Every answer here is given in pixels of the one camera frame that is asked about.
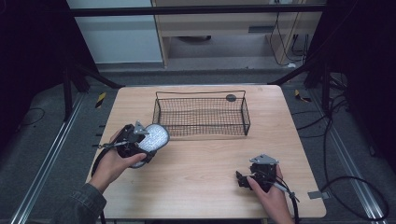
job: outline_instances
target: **person's arm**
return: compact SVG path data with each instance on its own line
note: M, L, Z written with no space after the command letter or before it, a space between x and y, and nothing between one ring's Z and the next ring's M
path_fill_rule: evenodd
M276 175L283 178L279 165L276 167ZM277 224L294 223L286 202L285 192L272 186L266 193L253 178L248 176L247 181L259 198L265 212L274 222Z
M81 189L74 191L64 205L55 213L50 223L95 223L106 205L103 193L129 166L146 158L139 153L122 158L115 148L100 160L95 174Z

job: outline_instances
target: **table surface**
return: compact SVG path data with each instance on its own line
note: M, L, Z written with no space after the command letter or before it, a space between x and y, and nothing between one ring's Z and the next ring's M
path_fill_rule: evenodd
M105 192L108 218L264 218L254 192L240 188L235 171L249 175L262 153L279 160L284 180L300 200L300 217L324 217L321 199L282 90L278 86L160 86L119 90L101 144L125 124L152 123L156 91L246 91L251 126L247 136L171 138L152 161L127 169ZM292 204L288 198L292 213Z

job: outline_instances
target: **sleeve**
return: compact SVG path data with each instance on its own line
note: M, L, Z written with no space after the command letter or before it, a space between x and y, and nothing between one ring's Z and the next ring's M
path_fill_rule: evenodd
M50 223L95 223L105 205L106 199L99 190L85 184L68 197Z

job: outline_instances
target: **wire basket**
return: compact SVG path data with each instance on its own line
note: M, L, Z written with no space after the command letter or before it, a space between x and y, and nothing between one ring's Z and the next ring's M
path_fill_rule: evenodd
M156 92L153 123L171 136L248 135L250 119L245 91Z

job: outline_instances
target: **hand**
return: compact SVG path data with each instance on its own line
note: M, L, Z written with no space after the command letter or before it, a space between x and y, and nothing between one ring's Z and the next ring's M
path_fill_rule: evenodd
M283 178L279 165L276 166L276 175ZM247 181L259 198L265 212L274 222L278 224L294 223L286 203L285 193L282 190L272 186L266 193L253 178L248 176Z
M117 136L120 131L116 132L110 142ZM115 148L110 149L106 155L100 160L95 174L89 184L97 188L100 192L105 192L105 189L116 180L122 172L129 166L146 158L145 153L139 153L129 158L122 158Z

